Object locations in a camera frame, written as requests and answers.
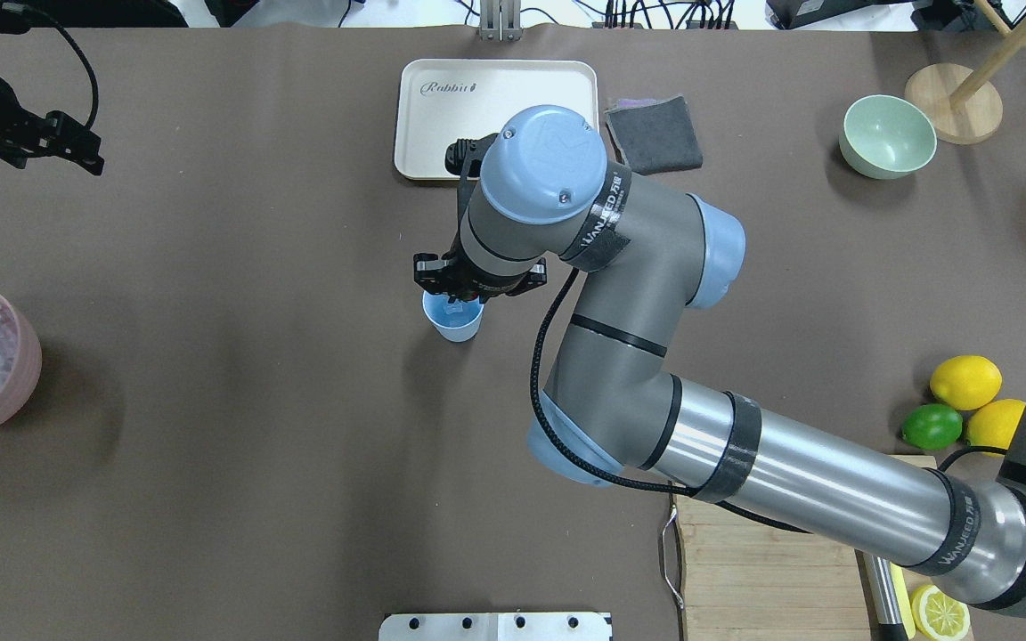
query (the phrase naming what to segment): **blue joint cap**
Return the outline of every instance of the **blue joint cap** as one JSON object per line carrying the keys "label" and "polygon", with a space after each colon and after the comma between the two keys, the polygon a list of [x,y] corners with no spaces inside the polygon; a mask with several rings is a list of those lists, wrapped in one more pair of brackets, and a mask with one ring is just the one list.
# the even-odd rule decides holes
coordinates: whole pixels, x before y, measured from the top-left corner
{"label": "blue joint cap", "polygon": [[708,309],[723,299],[731,283],[739,277],[746,256],[746,232],[736,216],[709,206],[695,194],[687,195],[696,200],[704,218],[704,273],[699,291],[687,307]]}
{"label": "blue joint cap", "polygon": [[564,107],[529,107],[497,134],[481,163],[481,192],[506,218],[550,225],[591,205],[607,152],[594,126]]}
{"label": "blue joint cap", "polygon": [[[573,450],[574,454],[614,475],[624,471],[622,464],[617,463],[616,458],[611,458],[607,451],[596,445],[593,439],[588,438],[588,435],[584,434],[583,430],[571,418],[567,417],[564,411],[561,411],[553,399],[545,393],[541,393],[541,409],[545,410],[545,417],[549,418],[549,425],[553,428],[554,433],[557,433],[561,442]],[[558,475],[575,480],[575,482],[594,484],[596,487],[609,486],[610,483],[606,480],[588,474],[559,453],[559,450],[553,446],[553,442],[549,441],[549,436],[545,434],[545,430],[542,429],[541,423],[537,422],[537,418],[534,418],[532,427],[529,428],[528,442],[532,455],[536,455],[539,462]]]}

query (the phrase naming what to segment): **lime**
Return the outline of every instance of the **lime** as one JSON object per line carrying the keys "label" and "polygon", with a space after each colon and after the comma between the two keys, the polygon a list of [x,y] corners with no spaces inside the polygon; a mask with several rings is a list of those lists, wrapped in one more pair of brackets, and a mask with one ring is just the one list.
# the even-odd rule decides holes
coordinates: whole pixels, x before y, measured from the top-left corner
{"label": "lime", "polygon": [[897,563],[890,563],[889,573],[893,575],[893,591],[897,594],[897,609],[901,610],[901,625],[905,626],[905,638],[916,637],[913,605],[912,601],[908,600],[908,588],[905,588],[905,570]]}
{"label": "lime", "polygon": [[964,419],[955,409],[931,402],[913,409],[901,424],[901,438],[921,449],[943,449],[960,438]]}
{"label": "lime", "polygon": [[942,362],[929,378],[937,401],[953,409],[977,409],[1000,394],[1000,368],[982,356],[956,356]]}
{"label": "lime", "polygon": [[990,445],[1009,449],[1011,439],[1016,435],[1019,417],[1022,416],[1025,407],[1026,402],[1004,398],[978,409],[976,414],[969,418],[969,431],[964,433],[969,445]]}
{"label": "lime", "polygon": [[923,585],[913,592],[913,620],[933,641],[960,641],[969,636],[969,606],[941,592],[936,585]]}

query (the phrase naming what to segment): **gray tabletop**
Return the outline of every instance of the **gray tabletop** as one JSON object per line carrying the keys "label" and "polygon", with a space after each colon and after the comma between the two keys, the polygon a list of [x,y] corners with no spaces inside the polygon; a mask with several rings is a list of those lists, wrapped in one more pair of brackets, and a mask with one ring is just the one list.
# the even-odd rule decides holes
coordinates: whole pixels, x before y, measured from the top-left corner
{"label": "gray tabletop", "polygon": [[[675,638],[667,499],[566,482],[523,445],[561,269],[494,301],[471,344],[422,316],[410,254],[448,246],[453,192],[392,167],[416,57],[582,59],[602,106],[685,94],[704,167],[660,179],[739,216],[749,250],[723,304],[680,325],[673,372],[884,451],[908,451],[897,425],[953,354],[1026,398],[1026,52],[995,80],[989,142],[891,183],[835,151],[855,98],[975,66],[994,37],[78,37],[105,174],[0,162],[0,291],[45,357],[0,429],[0,638],[374,638],[390,612],[517,608]],[[0,37],[33,111],[84,117],[77,65],[51,33]],[[1026,638],[992,613],[974,627]]]}

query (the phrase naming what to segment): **metal cylinder arm segment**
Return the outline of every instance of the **metal cylinder arm segment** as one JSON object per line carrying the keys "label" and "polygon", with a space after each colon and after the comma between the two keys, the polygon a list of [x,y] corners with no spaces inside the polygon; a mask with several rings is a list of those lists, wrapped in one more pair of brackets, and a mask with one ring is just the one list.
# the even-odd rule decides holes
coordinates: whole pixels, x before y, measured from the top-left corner
{"label": "metal cylinder arm segment", "polygon": [[[1026,617],[1026,413],[1000,482],[964,483],[821,433],[664,372],[679,316],[738,276],[741,224],[698,196],[607,161],[562,107],[517,114],[481,165],[460,218],[461,252],[488,277],[528,272],[546,252],[588,273],[542,394],[574,453],[616,474],[658,472],[935,577],[952,597]],[[529,430],[550,469],[603,483]]]}

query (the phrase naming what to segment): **mint green bowl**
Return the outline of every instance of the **mint green bowl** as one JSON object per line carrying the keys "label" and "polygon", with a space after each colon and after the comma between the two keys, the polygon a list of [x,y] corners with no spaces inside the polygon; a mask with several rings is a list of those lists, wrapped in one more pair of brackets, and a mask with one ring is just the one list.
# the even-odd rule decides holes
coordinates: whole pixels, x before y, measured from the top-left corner
{"label": "mint green bowl", "polygon": [[850,166],[870,178],[900,178],[937,151],[937,132],[921,110],[896,96],[865,96],[850,106],[838,136]]}

